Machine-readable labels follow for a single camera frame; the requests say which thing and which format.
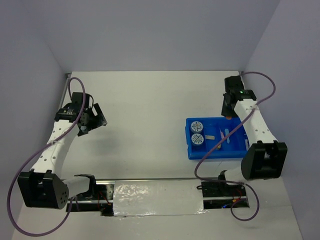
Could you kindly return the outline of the grey speckled eraser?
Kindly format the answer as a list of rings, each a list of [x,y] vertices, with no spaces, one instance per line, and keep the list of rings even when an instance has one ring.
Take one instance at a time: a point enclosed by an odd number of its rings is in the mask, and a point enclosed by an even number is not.
[[[215,136],[214,135],[205,135],[205,138],[209,139],[209,140],[215,140]]]

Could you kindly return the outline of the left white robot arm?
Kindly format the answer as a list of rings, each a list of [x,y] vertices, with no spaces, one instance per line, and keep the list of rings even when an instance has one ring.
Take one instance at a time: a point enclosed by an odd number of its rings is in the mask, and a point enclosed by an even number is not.
[[[73,92],[71,101],[55,114],[48,148],[41,151],[29,171],[22,171],[17,183],[29,208],[63,209],[68,200],[82,195],[91,200],[99,188],[92,174],[61,179],[63,163],[73,140],[107,125],[98,103],[86,93]]]

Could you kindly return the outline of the blue slime jar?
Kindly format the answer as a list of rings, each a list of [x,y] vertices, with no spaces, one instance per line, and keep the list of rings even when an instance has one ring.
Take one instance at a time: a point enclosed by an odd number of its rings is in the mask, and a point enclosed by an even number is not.
[[[201,149],[205,145],[205,138],[201,133],[194,133],[190,137],[191,145],[193,149]]]
[[[200,122],[200,121],[193,121],[191,124],[190,124],[190,131],[193,133],[193,134],[201,134],[202,131],[204,129],[204,126],[203,124]]]

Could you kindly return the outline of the pink transparent case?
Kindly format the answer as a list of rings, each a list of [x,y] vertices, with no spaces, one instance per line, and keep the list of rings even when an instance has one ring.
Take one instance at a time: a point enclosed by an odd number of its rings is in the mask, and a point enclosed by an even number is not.
[[[221,137],[221,139],[223,139],[223,138],[225,137],[223,131],[220,129],[219,132],[220,132],[220,137]]]

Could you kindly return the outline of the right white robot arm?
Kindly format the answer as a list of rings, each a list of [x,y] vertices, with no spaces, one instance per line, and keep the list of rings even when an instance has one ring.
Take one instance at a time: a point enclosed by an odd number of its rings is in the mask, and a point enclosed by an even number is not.
[[[224,117],[238,117],[245,130],[249,149],[240,166],[220,173],[218,192],[230,195],[235,184],[252,180],[277,179],[281,176],[288,147],[279,142],[267,126],[259,109],[262,100],[257,100],[250,89],[245,89],[241,76],[224,79],[225,93],[221,114]]]

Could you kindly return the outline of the blue white marker pen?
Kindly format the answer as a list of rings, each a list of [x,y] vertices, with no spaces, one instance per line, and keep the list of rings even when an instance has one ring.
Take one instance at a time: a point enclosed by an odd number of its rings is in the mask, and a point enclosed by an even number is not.
[[[245,148],[248,151],[250,149],[249,141],[245,139],[244,142],[245,142]]]

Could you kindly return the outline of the blue transparent case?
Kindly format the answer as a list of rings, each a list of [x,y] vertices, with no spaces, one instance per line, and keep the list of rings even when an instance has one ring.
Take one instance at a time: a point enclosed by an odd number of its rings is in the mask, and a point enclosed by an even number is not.
[[[224,133],[225,133],[225,136],[228,136],[228,135],[230,134],[229,129],[228,129],[228,128],[225,128],[225,129],[224,129]],[[226,142],[227,142],[228,144],[230,144],[230,138],[229,138],[229,137],[226,139]]]

